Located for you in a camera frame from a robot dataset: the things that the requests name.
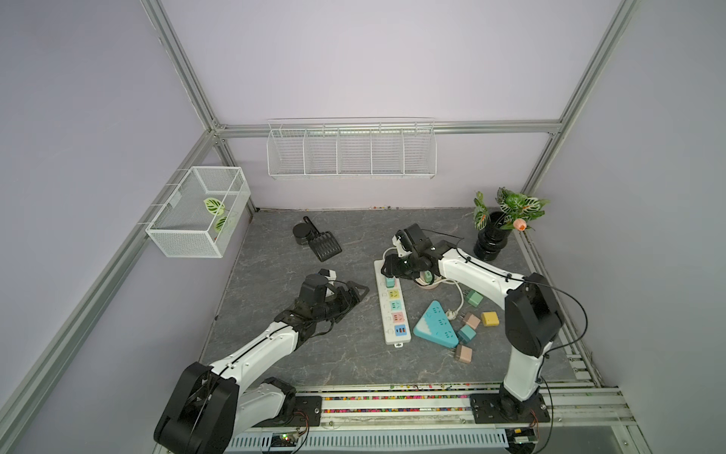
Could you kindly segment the yellow plug adapter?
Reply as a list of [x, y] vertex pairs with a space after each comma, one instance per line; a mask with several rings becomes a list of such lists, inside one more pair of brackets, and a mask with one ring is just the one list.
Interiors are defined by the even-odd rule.
[[484, 327], [498, 327], [500, 320], [496, 312], [487, 311], [481, 314], [481, 321]]

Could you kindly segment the white long power strip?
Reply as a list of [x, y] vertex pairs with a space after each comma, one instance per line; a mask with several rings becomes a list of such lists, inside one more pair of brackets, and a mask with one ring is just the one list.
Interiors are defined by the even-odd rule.
[[403, 290], [400, 280], [396, 279], [393, 289], [386, 287], [386, 276], [382, 274], [384, 261], [374, 261], [374, 275], [377, 285], [379, 308], [385, 343], [394, 348], [402, 348], [411, 341], [410, 323], [406, 315]]

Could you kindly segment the teal triangular power strip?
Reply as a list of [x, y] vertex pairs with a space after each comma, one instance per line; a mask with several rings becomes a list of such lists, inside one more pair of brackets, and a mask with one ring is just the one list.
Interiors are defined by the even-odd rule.
[[434, 300], [418, 323], [416, 323], [413, 334], [433, 344], [448, 349], [455, 349], [459, 344], [459, 338], [447, 319], [441, 304]]

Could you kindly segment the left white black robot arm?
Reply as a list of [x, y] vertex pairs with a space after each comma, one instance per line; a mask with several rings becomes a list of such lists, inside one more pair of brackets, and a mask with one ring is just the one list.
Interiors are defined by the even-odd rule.
[[319, 323], [339, 323], [370, 289], [330, 271], [306, 276], [294, 303], [257, 337], [223, 359], [194, 362], [181, 372], [153, 433], [172, 453], [222, 453], [234, 435], [293, 418], [296, 390], [263, 378], [276, 362], [318, 336]]

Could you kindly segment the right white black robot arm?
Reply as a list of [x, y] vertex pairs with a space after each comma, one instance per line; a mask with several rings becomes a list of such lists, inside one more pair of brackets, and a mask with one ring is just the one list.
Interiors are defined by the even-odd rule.
[[435, 244], [416, 223], [397, 231], [392, 245], [396, 253], [384, 255], [383, 276], [414, 280], [431, 272], [465, 285], [504, 310], [512, 353], [500, 398], [512, 405], [531, 402], [540, 389], [545, 356], [563, 327], [548, 280], [541, 274], [513, 274], [488, 265], [447, 240]]

